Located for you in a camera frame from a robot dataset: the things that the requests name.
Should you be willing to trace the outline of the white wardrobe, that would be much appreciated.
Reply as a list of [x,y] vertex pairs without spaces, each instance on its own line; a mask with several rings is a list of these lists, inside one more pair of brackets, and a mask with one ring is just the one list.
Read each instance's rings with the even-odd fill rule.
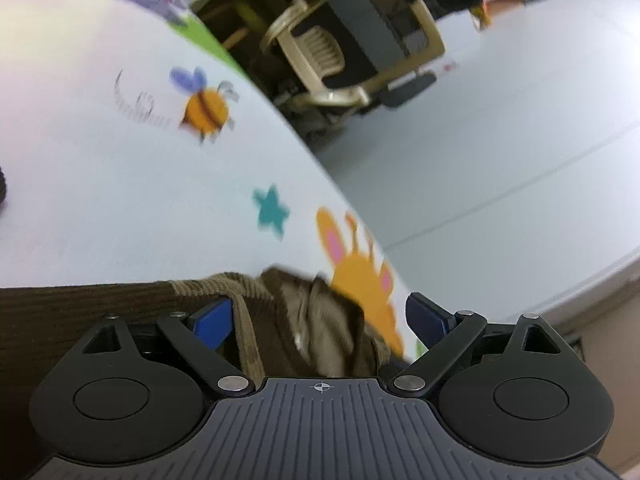
[[639,0],[502,14],[318,157],[411,289],[570,318],[639,276]]

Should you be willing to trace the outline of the brown dotted corduroy garment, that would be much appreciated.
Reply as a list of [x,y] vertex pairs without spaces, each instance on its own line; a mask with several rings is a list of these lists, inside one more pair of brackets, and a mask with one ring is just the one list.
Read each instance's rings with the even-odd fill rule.
[[28,417],[32,392],[56,362],[104,315],[132,323],[138,348],[152,356],[164,314],[194,314],[233,302],[222,355],[261,382],[271,377],[379,377],[406,367],[364,317],[362,300],[320,276],[269,268],[258,276],[218,273],[202,280],[5,288],[1,292],[1,475],[20,478],[44,454]]

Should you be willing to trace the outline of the beige office chair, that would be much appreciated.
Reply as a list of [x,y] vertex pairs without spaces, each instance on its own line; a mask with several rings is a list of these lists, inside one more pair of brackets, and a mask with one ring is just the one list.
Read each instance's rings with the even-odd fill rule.
[[305,142],[437,80],[445,47],[428,0],[254,1],[267,96]]

